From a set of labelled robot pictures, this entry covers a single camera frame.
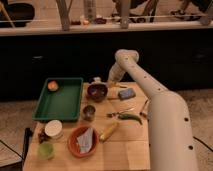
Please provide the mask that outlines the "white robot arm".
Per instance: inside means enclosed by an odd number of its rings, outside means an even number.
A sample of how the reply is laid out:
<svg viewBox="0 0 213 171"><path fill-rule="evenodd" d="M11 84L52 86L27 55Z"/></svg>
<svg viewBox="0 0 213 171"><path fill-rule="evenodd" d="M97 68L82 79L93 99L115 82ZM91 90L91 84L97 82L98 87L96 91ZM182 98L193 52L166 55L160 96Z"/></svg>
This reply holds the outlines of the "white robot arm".
<svg viewBox="0 0 213 171"><path fill-rule="evenodd" d="M117 50L107 83L113 86L128 73L149 99L151 171L199 171L187 103L141 68L138 60L136 50Z"/></svg>

